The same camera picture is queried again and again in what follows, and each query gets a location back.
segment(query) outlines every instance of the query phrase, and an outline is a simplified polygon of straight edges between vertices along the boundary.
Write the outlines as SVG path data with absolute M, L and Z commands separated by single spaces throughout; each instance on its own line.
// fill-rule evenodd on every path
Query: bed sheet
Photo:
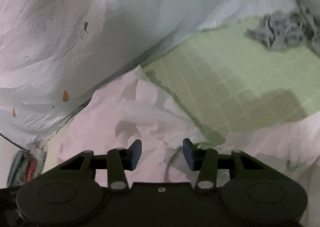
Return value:
M 100 86 L 198 29 L 295 0 L 0 0 L 0 132 L 27 148 Z

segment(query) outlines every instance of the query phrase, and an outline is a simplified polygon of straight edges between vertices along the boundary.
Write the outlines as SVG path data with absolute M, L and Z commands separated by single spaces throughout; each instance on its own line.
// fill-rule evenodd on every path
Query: screw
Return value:
M 200 181 L 198 182 L 198 187 L 200 189 L 211 189 L 212 187 L 214 187 L 214 184 L 210 181 Z
M 159 192 L 159 193 L 164 193 L 166 190 L 167 190 L 167 189 L 164 188 L 164 187 L 159 187 L 159 188 L 158 188 L 158 192 Z
M 122 181 L 115 181 L 115 182 L 111 183 L 110 187 L 113 190 L 122 190 L 122 189 L 126 188 L 127 185 L 126 185 L 126 183 L 124 183 Z

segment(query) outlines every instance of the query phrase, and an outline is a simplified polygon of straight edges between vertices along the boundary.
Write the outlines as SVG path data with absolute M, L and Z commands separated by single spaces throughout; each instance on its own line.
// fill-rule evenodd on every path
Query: green cutting mat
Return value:
M 294 122 L 320 110 L 320 57 L 307 46 L 266 50 L 244 36 L 257 24 L 250 18 L 199 33 L 143 68 L 216 144 L 229 132 Z

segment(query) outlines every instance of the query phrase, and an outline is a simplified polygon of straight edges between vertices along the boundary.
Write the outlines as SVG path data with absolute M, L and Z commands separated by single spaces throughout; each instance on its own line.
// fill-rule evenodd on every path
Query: red fabric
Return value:
M 33 173 L 35 172 L 37 168 L 37 162 L 31 161 L 29 168 L 28 168 L 28 174 L 27 174 L 27 182 L 30 182 L 32 180 Z

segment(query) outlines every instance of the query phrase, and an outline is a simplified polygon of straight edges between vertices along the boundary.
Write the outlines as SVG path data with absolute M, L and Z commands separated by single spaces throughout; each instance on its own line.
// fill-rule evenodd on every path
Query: gray fabric scrap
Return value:
M 247 29 L 247 36 L 262 42 L 273 51 L 296 47 L 311 39 L 311 48 L 320 54 L 320 26 L 307 7 L 300 7 L 288 14 L 277 11 L 265 15 L 253 30 Z

